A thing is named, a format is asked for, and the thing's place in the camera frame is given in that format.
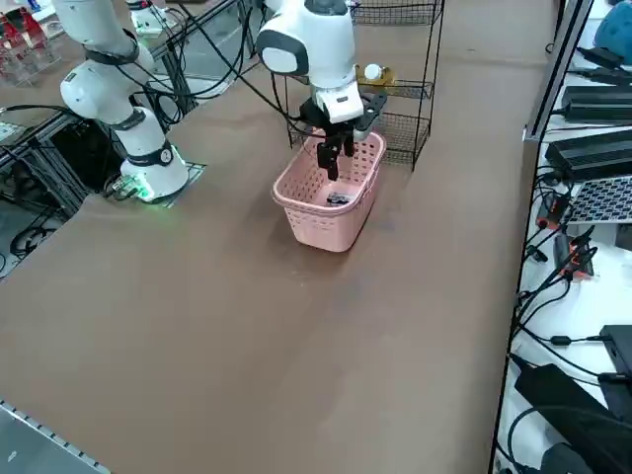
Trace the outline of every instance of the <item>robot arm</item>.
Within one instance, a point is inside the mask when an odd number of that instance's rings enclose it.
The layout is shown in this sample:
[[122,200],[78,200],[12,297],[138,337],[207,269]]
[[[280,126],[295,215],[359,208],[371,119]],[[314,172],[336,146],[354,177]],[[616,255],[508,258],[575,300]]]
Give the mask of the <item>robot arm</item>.
[[362,116],[354,28],[345,0],[268,0],[267,5],[276,14],[257,37],[266,67],[308,76],[314,103],[331,123]]
[[130,94],[139,89],[136,83],[148,79],[137,64],[146,70],[153,68],[149,50],[120,26],[111,0],[52,3],[64,30],[84,45],[88,57],[61,82],[66,105],[81,117],[106,123],[115,132],[127,152],[121,174],[138,184],[142,200],[152,201],[180,190],[189,178],[184,161],[154,114],[129,101]]
[[345,0],[268,0],[277,8],[257,36],[257,50],[273,73],[307,76],[311,98],[300,108],[301,119],[325,132],[318,143],[318,166],[338,179],[338,156],[355,152],[386,103],[376,94],[369,104],[356,80],[356,44],[351,12]]

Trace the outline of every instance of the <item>metal wire shelf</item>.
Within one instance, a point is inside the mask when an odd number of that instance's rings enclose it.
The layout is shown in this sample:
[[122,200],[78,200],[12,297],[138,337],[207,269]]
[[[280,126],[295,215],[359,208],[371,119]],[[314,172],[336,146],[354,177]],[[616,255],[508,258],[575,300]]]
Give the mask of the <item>metal wire shelf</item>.
[[359,25],[432,25],[441,13],[440,0],[360,0],[352,7]]
[[432,82],[397,80],[392,86],[371,86],[360,84],[359,89],[366,94],[374,94],[386,91],[391,97],[403,97],[405,99],[431,99],[435,85]]
[[[430,133],[427,118],[384,113],[375,124],[374,130],[386,139],[385,162],[415,166]],[[291,146],[300,145],[304,135],[291,131]]]

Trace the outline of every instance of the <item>tabletop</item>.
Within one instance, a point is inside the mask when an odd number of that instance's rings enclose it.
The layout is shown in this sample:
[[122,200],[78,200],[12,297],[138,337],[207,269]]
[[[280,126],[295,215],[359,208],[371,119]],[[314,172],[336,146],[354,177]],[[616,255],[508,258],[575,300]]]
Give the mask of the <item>tabletop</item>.
[[[412,178],[382,167],[350,252],[295,241],[270,196],[294,153],[285,124],[235,83],[169,133],[206,165],[173,208],[89,197],[2,283],[2,397],[118,474],[484,469],[543,67],[462,60],[462,26],[487,17],[451,5],[429,148]],[[427,34],[357,28],[358,62],[419,78]],[[265,70],[248,78],[272,96]],[[294,114],[308,92],[288,84]]]

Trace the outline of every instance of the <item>wire rack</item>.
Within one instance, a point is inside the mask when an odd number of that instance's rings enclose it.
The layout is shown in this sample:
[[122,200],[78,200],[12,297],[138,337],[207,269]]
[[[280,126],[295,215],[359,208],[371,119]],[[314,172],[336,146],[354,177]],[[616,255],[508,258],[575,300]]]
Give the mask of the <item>wire rack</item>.
[[360,84],[359,90],[362,93],[374,94],[385,91],[390,97],[403,97],[405,99],[431,99],[435,85],[429,81],[405,81],[398,80],[392,86],[370,86]]
[[[309,126],[303,129],[311,131]],[[430,121],[427,118],[418,120],[413,116],[384,113],[377,120],[373,130],[382,135],[388,144],[385,162],[415,165],[430,134]],[[303,143],[305,135],[294,130],[290,135],[292,147]]]
[[[386,92],[389,99],[381,116],[374,126],[386,140],[387,163],[406,164],[415,170],[422,148],[431,134],[433,119],[435,85],[438,54],[441,44],[443,28],[443,11],[445,0],[363,0],[355,8],[355,18],[358,23],[366,24],[416,24],[429,25],[428,43],[425,56],[420,51],[421,80],[398,79],[389,86],[372,86],[360,82],[362,95],[370,96],[375,93]],[[307,77],[292,78],[308,85]],[[279,100],[279,106],[287,110],[287,78],[285,81],[284,104]],[[290,146],[302,144],[300,132],[288,128]]]
[[360,0],[352,17],[359,25],[432,25],[441,11],[440,0]]

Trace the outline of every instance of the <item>plastic basket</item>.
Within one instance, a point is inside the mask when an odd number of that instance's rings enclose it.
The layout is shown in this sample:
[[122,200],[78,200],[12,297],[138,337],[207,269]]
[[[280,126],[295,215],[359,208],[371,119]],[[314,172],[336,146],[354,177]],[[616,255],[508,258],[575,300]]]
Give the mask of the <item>plastic basket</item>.
[[[329,181],[316,158],[316,145],[322,140],[305,140],[276,180],[273,198],[285,209],[296,240],[330,252],[345,252],[354,244],[375,201],[375,180],[386,143],[377,133],[356,142],[352,158],[343,153],[338,157],[338,181]],[[349,201],[329,203],[333,195]]]

